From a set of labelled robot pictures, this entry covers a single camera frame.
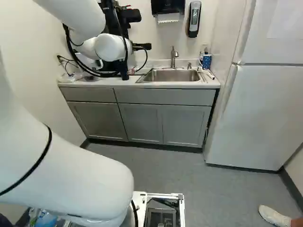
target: cup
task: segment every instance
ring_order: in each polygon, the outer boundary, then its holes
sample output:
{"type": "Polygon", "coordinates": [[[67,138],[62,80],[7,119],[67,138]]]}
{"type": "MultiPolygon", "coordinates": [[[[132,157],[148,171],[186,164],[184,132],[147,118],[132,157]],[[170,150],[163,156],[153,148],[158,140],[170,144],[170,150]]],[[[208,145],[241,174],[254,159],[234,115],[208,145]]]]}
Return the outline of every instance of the cup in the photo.
{"type": "Polygon", "coordinates": [[[204,70],[208,70],[210,68],[211,63],[212,63],[212,55],[211,54],[204,54],[203,55],[202,68],[204,70]]]}

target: shoe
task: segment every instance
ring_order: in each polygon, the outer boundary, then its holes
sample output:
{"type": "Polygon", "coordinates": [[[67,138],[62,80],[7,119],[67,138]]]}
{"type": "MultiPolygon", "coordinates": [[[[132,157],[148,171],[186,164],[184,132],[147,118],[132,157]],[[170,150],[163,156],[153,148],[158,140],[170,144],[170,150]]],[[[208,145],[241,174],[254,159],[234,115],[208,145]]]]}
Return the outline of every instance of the shoe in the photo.
{"type": "Polygon", "coordinates": [[[270,224],[278,227],[291,227],[290,221],[292,219],[290,217],[284,216],[270,207],[260,205],[259,213],[261,217],[270,224]]]}

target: stainless steel sink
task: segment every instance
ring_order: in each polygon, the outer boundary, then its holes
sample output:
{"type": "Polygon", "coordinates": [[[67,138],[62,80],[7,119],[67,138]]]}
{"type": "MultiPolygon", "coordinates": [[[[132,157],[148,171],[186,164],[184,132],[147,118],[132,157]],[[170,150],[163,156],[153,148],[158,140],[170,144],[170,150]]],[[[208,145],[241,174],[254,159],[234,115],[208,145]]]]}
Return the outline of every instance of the stainless steel sink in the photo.
{"type": "Polygon", "coordinates": [[[145,76],[142,76],[137,83],[194,82],[201,79],[201,76],[196,70],[153,69],[145,76]]]}

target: faucet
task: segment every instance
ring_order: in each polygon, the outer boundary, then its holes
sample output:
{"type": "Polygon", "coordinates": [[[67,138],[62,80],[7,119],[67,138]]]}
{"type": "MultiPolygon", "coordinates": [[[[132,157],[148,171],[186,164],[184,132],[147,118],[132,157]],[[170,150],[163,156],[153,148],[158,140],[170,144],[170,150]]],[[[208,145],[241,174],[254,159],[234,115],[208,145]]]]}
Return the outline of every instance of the faucet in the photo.
{"type": "Polygon", "coordinates": [[[189,70],[189,69],[192,69],[192,68],[191,68],[191,63],[190,63],[190,62],[189,62],[188,65],[187,65],[187,70],[189,70]]]}
{"type": "Polygon", "coordinates": [[[176,58],[179,56],[179,53],[175,50],[175,47],[172,46],[171,52],[170,52],[170,67],[175,68],[176,67],[176,58]]]}

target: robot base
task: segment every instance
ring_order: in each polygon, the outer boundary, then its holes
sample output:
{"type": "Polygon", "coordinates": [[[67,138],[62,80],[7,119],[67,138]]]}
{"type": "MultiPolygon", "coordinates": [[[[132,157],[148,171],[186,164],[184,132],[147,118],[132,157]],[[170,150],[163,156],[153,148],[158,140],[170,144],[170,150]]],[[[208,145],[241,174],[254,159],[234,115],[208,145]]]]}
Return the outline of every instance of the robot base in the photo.
{"type": "MultiPolygon", "coordinates": [[[[138,227],[185,227],[185,201],[183,194],[133,192],[137,208],[138,227]]],[[[134,227],[131,206],[120,227],[134,227]]],[[[64,227],[80,227],[66,221],[64,227]]]]}

